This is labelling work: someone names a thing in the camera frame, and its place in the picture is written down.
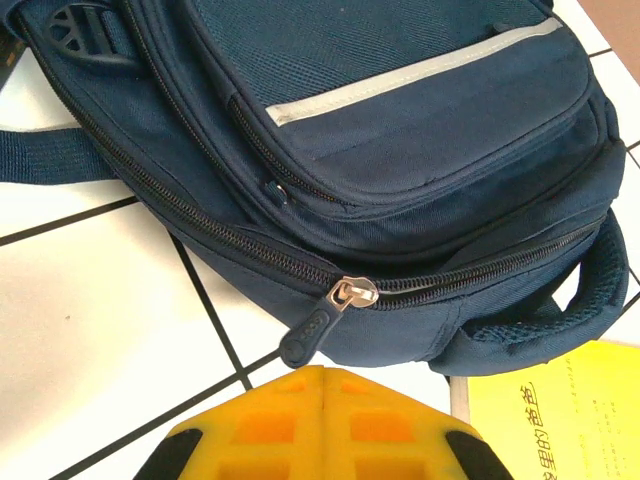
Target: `navy blue backpack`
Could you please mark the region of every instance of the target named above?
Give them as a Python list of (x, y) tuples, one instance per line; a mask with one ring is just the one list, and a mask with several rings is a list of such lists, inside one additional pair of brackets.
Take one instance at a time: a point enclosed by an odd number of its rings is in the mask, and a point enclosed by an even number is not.
[(293, 368), (546, 362), (628, 281), (615, 109), (550, 3), (0, 0), (83, 127), (3, 132), (0, 180), (115, 173)]

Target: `yellow paper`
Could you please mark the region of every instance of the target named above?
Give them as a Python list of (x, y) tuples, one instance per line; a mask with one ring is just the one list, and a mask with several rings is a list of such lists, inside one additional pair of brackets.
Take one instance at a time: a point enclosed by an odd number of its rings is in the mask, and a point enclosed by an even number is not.
[(515, 480), (640, 479), (640, 349), (605, 342), (470, 378), (471, 424)]

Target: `zipper pull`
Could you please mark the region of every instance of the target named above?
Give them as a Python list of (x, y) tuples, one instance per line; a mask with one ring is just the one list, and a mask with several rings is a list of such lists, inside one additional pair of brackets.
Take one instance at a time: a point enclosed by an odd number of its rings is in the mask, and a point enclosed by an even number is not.
[(280, 342), (280, 357), (291, 368), (311, 361), (347, 307), (370, 307), (378, 301), (378, 288), (364, 277), (343, 277), (320, 300), (311, 315), (292, 328)]

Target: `white tile floor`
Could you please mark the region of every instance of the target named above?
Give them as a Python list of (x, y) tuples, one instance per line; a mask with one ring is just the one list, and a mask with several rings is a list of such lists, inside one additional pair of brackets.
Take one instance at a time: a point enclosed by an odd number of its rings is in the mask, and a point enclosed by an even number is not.
[[(600, 53), (609, 45), (576, 0), (556, 5), (598, 54), (594, 68), (618, 108), (623, 138), (639, 141), (640, 87), (614, 53)], [(0, 128), (69, 124), (27, 52), (0, 94)], [(628, 156), (614, 209), (640, 272), (640, 167), (632, 155), (640, 162), (640, 147)], [(119, 181), (0, 184), (0, 205), (11, 206), (0, 210), (0, 478), (132, 478), (172, 425), (288, 372), (271, 355), (285, 327), (191, 254), (198, 278), (190, 278), (181, 246), (130, 195)], [(29, 230), (97, 207), (80, 222)], [(194, 280), (204, 285), (204, 301)], [(574, 275), (557, 292), (561, 305), (576, 284)], [(632, 276), (630, 308), (607, 338), (640, 344), (639, 297)], [(332, 365), (320, 354), (314, 363)], [(446, 382), (425, 364), (353, 370), (449, 409)]]

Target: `plastic buckle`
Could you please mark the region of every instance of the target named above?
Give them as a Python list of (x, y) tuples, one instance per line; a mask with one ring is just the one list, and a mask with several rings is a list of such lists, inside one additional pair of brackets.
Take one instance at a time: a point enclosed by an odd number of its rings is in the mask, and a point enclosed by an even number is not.
[(70, 3), (49, 17), (45, 36), (60, 53), (84, 65), (140, 71), (137, 58), (116, 51), (104, 24), (105, 12), (113, 8), (100, 2)]

